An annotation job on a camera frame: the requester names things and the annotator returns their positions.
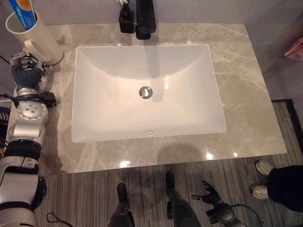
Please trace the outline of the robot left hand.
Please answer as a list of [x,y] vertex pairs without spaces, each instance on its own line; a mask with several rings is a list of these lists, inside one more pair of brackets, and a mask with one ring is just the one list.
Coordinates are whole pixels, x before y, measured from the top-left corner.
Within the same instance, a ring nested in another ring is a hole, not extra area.
[[45,63],[32,53],[21,51],[10,58],[11,73],[18,89],[27,87],[39,90],[45,74]]

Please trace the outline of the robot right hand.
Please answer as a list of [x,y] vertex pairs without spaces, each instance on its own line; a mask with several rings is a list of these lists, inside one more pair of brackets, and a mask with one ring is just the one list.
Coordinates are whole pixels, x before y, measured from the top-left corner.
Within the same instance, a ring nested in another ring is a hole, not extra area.
[[217,190],[211,186],[211,184],[207,181],[202,181],[203,185],[205,186],[205,189],[209,192],[206,195],[191,195],[191,199],[197,200],[197,201],[203,201],[207,204],[216,206],[219,203],[223,203],[222,199],[220,197],[220,194],[217,192]]

